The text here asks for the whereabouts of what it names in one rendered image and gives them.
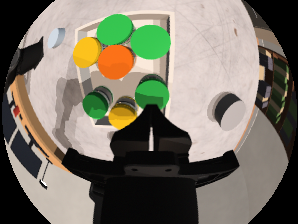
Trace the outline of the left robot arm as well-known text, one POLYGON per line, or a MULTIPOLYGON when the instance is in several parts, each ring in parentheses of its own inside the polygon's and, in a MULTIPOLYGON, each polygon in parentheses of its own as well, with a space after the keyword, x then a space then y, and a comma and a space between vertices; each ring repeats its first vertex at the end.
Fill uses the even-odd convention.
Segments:
POLYGON ((16 49, 11 65, 9 65, 3 97, 5 93, 8 92, 8 88, 11 87, 11 84, 15 81, 17 75, 24 75, 24 73, 31 71, 32 68, 36 69, 37 65, 39 65, 41 59, 44 57, 43 40, 44 36, 41 36, 39 43, 28 45, 28 47, 25 48, 16 49))

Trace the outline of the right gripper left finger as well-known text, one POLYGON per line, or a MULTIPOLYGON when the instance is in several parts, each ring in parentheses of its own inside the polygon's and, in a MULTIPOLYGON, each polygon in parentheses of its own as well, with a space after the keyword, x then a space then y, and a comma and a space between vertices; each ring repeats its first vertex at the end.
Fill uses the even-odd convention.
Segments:
POLYGON ((114 132, 109 145, 114 155, 112 163, 125 161, 125 153, 130 151, 149 151, 150 128, 152 104, 146 104, 132 123, 114 132))

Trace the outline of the yellow cylinder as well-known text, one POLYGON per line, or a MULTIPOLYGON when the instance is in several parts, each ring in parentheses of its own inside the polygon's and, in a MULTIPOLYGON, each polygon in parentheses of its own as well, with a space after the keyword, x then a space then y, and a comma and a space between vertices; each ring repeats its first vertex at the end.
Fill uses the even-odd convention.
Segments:
POLYGON ((84 37, 73 49, 74 64, 80 68, 98 63, 98 56, 109 45, 102 44, 96 37, 84 37))
POLYGON ((138 113, 138 105, 133 96, 124 95, 118 97, 114 107, 110 109, 109 121, 114 128, 121 129, 132 123, 136 119, 138 113))

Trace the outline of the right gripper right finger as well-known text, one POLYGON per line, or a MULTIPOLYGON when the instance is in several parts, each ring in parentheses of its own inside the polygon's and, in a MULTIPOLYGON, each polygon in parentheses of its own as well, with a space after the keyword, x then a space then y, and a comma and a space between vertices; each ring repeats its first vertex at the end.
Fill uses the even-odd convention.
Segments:
POLYGON ((153 151, 176 152, 178 163, 189 163, 189 149, 192 147, 192 139, 190 139, 189 133, 170 123, 157 104, 152 104, 152 132, 153 120, 153 151))

